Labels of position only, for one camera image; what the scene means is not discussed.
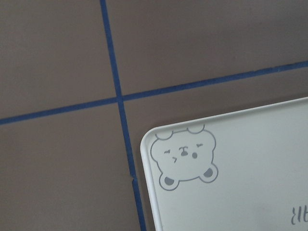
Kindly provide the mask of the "white bear tray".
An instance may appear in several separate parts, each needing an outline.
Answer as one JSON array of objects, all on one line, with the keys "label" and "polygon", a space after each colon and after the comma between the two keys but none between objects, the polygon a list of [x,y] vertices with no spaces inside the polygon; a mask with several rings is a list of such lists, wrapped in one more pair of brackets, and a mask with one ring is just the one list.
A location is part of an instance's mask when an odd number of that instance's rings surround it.
[{"label": "white bear tray", "polygon": [[308,100],[148,131],[140,145],[157,231],[305,231]]}]

